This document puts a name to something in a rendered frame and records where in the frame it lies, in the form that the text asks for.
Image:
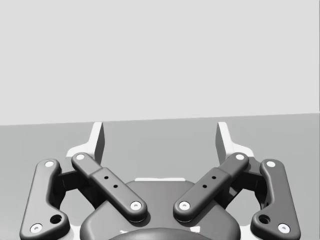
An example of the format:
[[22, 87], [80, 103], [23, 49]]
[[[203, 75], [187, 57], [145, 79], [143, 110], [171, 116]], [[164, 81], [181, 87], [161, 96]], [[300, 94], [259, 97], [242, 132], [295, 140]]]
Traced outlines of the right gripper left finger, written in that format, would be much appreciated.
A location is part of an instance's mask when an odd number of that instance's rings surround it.
[[146, 202], [101, 166], [104, 147], [104, 125], [95, 122], [88, 141], [70, 148], [63, 161], [44, 159], [37, 163], [19, 231], [21, 240], [61, 240], [68, 235], [71, 224], [60, 207], [66, 192], [75, 189], [94, 208], [107, 201], [130, 223], [145, 220]]

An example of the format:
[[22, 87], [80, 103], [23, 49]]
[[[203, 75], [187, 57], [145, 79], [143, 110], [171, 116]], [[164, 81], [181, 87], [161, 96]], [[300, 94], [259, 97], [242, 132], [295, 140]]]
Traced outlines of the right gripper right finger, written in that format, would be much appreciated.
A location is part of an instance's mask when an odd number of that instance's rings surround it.
[[234, 143], [226, 122], [218, 122], [215, 146], [220, 165], [208, 171], [173, 205], [181, 223], [193, 221], [211, 202], [225, 208], [243, 190], [253, 191], [260, 210], [250, 231], [261, 240], [300, 240], [301, 229], [284, 164], [257, 161], [253, 151]]

